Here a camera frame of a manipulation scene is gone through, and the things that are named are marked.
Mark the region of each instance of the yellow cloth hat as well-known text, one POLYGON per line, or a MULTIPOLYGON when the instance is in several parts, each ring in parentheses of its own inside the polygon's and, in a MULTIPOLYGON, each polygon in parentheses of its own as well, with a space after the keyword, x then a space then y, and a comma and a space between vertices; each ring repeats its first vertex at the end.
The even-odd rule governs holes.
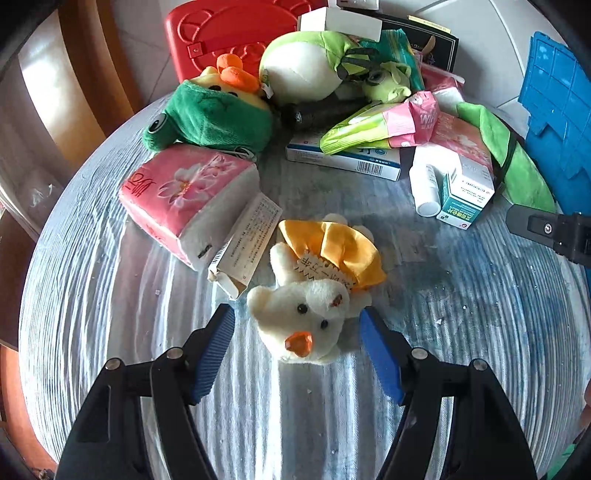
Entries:
POLYGON ((301 258, 306 251, 331 262, 355 282, 352 290, 382 283, 386 274, 372 242, 341 223, 283 220, 279 230, 287 245, 301 258))

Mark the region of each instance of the white medicine box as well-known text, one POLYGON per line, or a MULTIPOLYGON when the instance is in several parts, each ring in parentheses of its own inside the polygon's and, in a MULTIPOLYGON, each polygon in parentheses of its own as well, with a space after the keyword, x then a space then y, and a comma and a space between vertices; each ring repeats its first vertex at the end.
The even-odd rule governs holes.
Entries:
POLYGON ((298 30, 302 32, 333 31, 379 41, 382 21, 340 8, 323 7, 303 14, 298 19, 298 30))

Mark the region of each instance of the flower print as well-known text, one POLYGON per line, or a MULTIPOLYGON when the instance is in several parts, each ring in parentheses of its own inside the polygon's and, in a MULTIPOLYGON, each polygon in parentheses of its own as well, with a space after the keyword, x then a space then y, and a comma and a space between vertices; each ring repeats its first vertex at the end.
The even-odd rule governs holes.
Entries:
POLYGON ((201 176, 217 178, 234 170, 234 168, 236 168, 236 164, 232 160, 217 155, 211 160, 211 162, 205 165, 201 171, 201 176))
POLYGON ((174 173, 174 179, 163 184, 158 196, 168 198, 169 203, 182 206, 185 201, 200 200, 206 202, 211 198, 207 191, 215 184, 213 179, 202 176, 201 165, 193 165, 191 168, 180 168, 174 173))
POLYGON ((468 147, 468 148, 476 148, 478 145, 476 145, 476 143, 474 143, 472 140, 470 140, 466 135, 458 135, 456 137, 456 140, 459 144, 464 145, 464 147, 468 147))

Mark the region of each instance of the black bead eye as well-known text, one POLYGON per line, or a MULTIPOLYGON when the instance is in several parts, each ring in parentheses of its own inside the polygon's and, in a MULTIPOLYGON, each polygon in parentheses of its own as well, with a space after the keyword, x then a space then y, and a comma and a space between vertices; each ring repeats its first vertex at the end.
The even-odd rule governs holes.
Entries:
POLYGON ((371 72, 365 80, 369 85, 379 85, 386 79, 386 72, 383 70, 377 70, 371 72))
POLYGON ((158 118, 156 118, 156 120, 154 120, 152 125, 150 125, 150 127, 148 128, 148 132, 151 134, 155 134, 166 123, 166 119, 167 119, 166 113, 161 113, 160 115, 158 115, 158 118))

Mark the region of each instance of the plush toy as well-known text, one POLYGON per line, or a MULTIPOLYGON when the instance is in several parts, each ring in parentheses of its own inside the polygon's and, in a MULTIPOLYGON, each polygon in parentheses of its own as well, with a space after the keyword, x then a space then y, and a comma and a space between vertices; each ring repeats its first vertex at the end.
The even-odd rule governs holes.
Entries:
POLYGON ((328 97, 349 75, 370 71, 368 53, 373 52, 338 32, 291 32, 269 44, 259 76, 268 79, 277 105, 316 102, 328 97))
POLYGON ((199 77, 178 86, 164 111, 144 131, 144 145, 161 151, 176 141, 233 151, 261 152, 271 138, 272 115, 259 80, 234 54, 217 59, 199 77))
POLYGON ((363 93, 372 102, 401 103, 411 96, 411 67, 387 61, 371 72, 363 82, 363 93))
POLYGON ((345 319, 371 305, 366 288, 385 280, 373 235, 340 215, 284 220, 271 248, 278 288, 255 287, 246 302, 271 355, 286 363, 335 361, 345 319))

